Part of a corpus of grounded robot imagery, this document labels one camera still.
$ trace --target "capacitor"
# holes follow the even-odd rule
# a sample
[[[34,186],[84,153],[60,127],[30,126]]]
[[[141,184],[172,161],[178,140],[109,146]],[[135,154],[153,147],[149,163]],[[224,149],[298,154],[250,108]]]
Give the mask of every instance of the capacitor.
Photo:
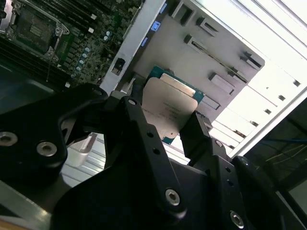
[[[111,31],[107,31],[107,32],[106,32],[106,35],[107,35],[108,37],[110,37],[110,36],[112,36],[112,32],[111,32]]]

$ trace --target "bolt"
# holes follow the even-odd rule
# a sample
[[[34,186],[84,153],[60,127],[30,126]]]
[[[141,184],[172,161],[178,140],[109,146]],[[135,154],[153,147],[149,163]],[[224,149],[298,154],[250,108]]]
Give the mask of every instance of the bolt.
[[[11,132],[0,132],[0,146],[12,146],[16,144],[18,138]]]
[[[216,143],[219,147],[223,147],[223,144],[222,144],[220,141],[216,140],[215,143]]]
[[[178,193],[173,189],[167,189],[165,192],[166,200],[173,206],[178,206],[180,203],[180,197]]]
[[[41,142],[36,147],[37,152],[44,157],[51,157],[56,154],[58,148],[51,142]]]
[[[230,219],[239,229],[244,228],[244,222],[236,212],[230,211]]]
[[[136,105],[136,102],[133,101],[133,100],[128,100],[128,102],[129,102],[130,104],[132,104],[132,105]]]

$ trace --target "cable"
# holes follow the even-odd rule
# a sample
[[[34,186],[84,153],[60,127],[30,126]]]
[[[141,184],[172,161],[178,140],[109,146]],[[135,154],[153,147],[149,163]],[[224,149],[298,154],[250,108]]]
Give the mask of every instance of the cable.
[[[287,155],[285,152],[281,152],[279,149],[277,149],[277,148],[275,148],[275,147],[273,147],[273,146],[271,146],[271,145],[268,145],[268,144],[265,144],[265,143],[260,143],[261,145],[266,145],[266,146],[268,146],[268,147],[270,147],[270,148],[272,148],[272,149],[274,149],[274,150],[276,150],[276,151],[279,151],[281,154],[283,154],[283,155],[285,155],[285,156],[287,156],[288,158],[287,158],[287,160],[288,159],[290,159],[290,158],[293,158],[294,157],[294,155],[293,156],[289,156],[289,155]]]
[[[299,150],[296,154],[294,154],[292,157],[289,157],[289,158],[287,158],[287,159],[284,159],[284,160],[282,160],[282,161],[279,161],[279,162],[275,162],[275,163],[273,163],[273,164],[279,164],[279,163],[281,163],[281,162],[284,162],[284,161],[287,161],[287,160],[289,160],[289,159],[291,159],[291,158],[293,158],[293,157],[295,157],[297,154],[299,154],[301,151],[303,151],[304,149],[306,149],[307,148],[307,146],[304,146],[301,150]]]
[[[298,148],[300,148],[300,147],[302,147],[302,146],[304,146],[304,145],[296,146],[296,147],[294,147],[294,148],[292,148],[292,149],[289,149],[289,150],[287,150],[287,151],[285,151],[285,152],[282,152],[281,154],[278,154],[278,155],[275,155],[275,156],[273,156],[273,157],[271,157],[271,158],[268,158],[266,161],[270,161],[270,160],[272,160],[272,159],[274,159],[274,158],[276,158],[276,157],[285,155],[285,153],[291,152],[291,151],[293,151],[293,150],[295,150],[295,149],[298,149]]]

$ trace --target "screw hole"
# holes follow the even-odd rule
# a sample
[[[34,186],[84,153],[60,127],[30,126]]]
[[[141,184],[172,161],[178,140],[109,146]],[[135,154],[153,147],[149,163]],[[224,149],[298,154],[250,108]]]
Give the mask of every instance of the screw hole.
[[[151,132],[148,132],[148,133],[147,133],[147,136],[149,136],[150,138],[153,138],[153,137],[154,137],[154,135],[153,135]]]
[[[239,217],[236,216],[236,215],[234,216],[234,221],[235,221],[236,224],[240,224],[241,223]]]
[[[0,141],[4,142],[4,143],[9,143],[11,140],[12,140],[12,138],[8,137],[8,136],[3,136],[3,137],[0,138]]]
[[[129,99],[128,102],[129,102],[130,104],[132,104],[132,105],[136,105],[136,102],[135,102],[134,100],[132,100],[132,99]]]
[[[158,149],[153,149],[154,154],[159,155],[160,151]]]
[[[49,145],[45,145],[42,149],[43,151],[46,151],[46,152],[50,152],[52,150],[52,148]]]
[[[227,183],[228,183],[231,187],[234,186],[234,183],[232,183],[230,180],[227,180]]]
[[[176,200],[176,195],[174,193],[170,193],[169,198],[171,198],[172,200]]]

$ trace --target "motherboard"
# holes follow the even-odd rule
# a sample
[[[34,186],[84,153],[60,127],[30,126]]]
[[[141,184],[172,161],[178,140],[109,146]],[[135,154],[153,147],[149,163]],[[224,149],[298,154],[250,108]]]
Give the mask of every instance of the motherboard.
[[[100,85],[141,7],[141,0],[0,0],[0,58],[62,87]]]

